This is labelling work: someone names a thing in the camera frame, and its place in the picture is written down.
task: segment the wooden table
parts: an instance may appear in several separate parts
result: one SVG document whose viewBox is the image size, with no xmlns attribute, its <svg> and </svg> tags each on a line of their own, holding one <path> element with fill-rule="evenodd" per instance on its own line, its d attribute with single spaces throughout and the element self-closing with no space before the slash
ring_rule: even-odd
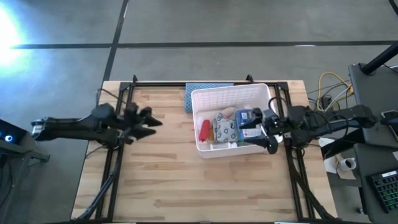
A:
<svg viewBox="0 0 398 224">
<path fill-rule="evenodd" d="M 308 105 L 303 81 L 286 82 L 292 104 Z M 104 82 L 103 88 L 118 95 L 119 84 Z M 154 117 L 164 125 L 155 128 L 157 134 L 124 148 L 114 221 L 296 221 L 283 144 L 274 155 L 202 159 L 195 145 L 192 114 L 184 110 L 184 93 L 184 87 L 134 88 L 133 101 L 152 107 Z M 116 101 L 102 92 L 100 103 L 116 106 Z M 98 146 L 91 142 L 88 152 Z M 98 193 L 105 157 L 104 149 L 86 159 L 72 218 L 81 215 Z M 312 192 L 336 216 L 319 147 L 306 148 L 304 159 Z M 302 192 L 300 199 L 306 211 Z M 104 216 L 108 201 L 106 197 Z"/>
</svg>

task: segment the white plastic basket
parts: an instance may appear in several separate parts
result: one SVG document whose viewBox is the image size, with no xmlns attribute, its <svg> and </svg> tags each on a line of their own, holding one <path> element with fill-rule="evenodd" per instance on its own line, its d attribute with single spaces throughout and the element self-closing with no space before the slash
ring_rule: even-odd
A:
<svg viewBox="0 0 398 224">
<path fill-rule="evenodd" d="M 260 108 L 262 111 L 268 109 L 268 101 L 271 99 L 271 93 L 266 84 L 238 85 L 219 88 L 209 88 L 194 90 L 192 96 L 192 113 L 195 127 L 195 138 L 200 156 L 204 159 L 217 158 L 224 156 L 237 156 L 243 154 L 252 154 L 267 152 L 263 147 L 250 145 L 240 146 L 231 149 L 211 150 L 210 144 L 199 141 L 198 117 L 210 120 L 213 123 L 214 117 L 221 110 L 233 106 L 236 109 L 242 108 Z M 281 136 L 275 136 L 278 142 L 282 141 Z"/>
</svg>

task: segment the white container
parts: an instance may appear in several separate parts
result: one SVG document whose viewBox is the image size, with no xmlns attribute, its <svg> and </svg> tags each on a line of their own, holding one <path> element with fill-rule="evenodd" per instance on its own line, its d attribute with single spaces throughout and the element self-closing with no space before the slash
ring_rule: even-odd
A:
<svg viewBox="0 0 398 224">
<path fill-rule="evenodd" d="M 210 143 L 199 141 L 199 126 L 201 126 L 201 124 L 197 124 L 198 118 L 202 121 L 208 119 L 213 123 L 216 114 L 229 106 L 233 106 L 237 110 L 247 107 L 260 108 L 262 111 L 268 109 L 268 101 L 272 97 L 266 84 L 250 84 L 194 90 L 191 93 L 191 97 L 195 139 L 199 154 L 202 158 L 209 159 L 260 152 L 268 153 L 267 149 L 256 145 L 211 150 Z M 271 103 L 271 108 L 275 111 L 273 102 Z M 282 136 L 275 137 L 278 142 L 282 141 Z"/>
</svg>

